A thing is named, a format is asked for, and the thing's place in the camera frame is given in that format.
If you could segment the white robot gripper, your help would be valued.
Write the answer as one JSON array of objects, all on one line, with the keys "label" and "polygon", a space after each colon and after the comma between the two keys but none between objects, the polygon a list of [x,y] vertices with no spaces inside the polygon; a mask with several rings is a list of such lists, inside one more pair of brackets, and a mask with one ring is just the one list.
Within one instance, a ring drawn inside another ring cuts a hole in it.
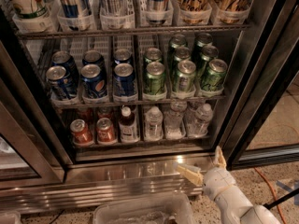
[{"label": "white robot gripper", "polygon": [[201,169],[185,163],[177,163],[175,169],[195,186],[203,184],[203,192],[209,199],[215,199],[220,193],[236,184],[233,176],[225,169],[227,166],[222,149],[216,146],[213,161],[216,167],[203,176]]}]

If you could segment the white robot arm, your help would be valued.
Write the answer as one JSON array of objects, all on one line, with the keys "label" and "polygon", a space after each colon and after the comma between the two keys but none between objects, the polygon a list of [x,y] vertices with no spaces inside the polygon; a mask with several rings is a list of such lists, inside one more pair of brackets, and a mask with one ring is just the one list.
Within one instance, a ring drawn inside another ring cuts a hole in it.
[{"label": "white robot arm", "polygon": [[201,169],[185,163],[174,163],[174,169],[195,186],[201,186],[204,194],[221,212],[221,224],[280,224],[264,206],[253,205],[226,169],[227,163],[220,147],[216,147],[214,166],[204,175]]}]

